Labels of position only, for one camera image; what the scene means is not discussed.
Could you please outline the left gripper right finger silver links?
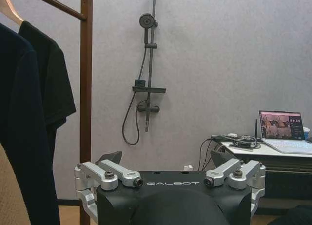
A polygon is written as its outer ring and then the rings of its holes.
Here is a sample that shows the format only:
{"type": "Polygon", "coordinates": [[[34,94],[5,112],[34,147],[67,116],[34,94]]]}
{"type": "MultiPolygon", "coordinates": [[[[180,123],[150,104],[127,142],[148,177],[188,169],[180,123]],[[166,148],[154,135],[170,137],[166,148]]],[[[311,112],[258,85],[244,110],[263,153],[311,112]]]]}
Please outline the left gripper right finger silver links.
{"type": "Polygon", "coordinates": [[[205,173],[204,184],[218,187],[228,180],[232,189],[243,190],[251,187],[251,216],[258,209],[259,199],[265,195],[266,168],[262,162],[250,160],[245,163],[229,153],[211,151],[215,169],[205,173]]]}

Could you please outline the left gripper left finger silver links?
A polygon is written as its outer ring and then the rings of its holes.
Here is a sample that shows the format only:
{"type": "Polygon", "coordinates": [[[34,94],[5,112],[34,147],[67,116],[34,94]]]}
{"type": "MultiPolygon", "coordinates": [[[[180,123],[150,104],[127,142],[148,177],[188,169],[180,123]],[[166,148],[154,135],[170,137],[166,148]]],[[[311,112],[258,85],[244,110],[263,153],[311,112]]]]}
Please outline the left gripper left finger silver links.
{"type": "Polygon", "coordinates": [[[122,167],[122,152],[104,154],[98,161],[78,163],[74,169],[75,194],[84,211],[92,220],[98,219],[96,188],[114,191],[119,183],[129,188],[140,188],[143,179],[139,172],[122,167]]]}

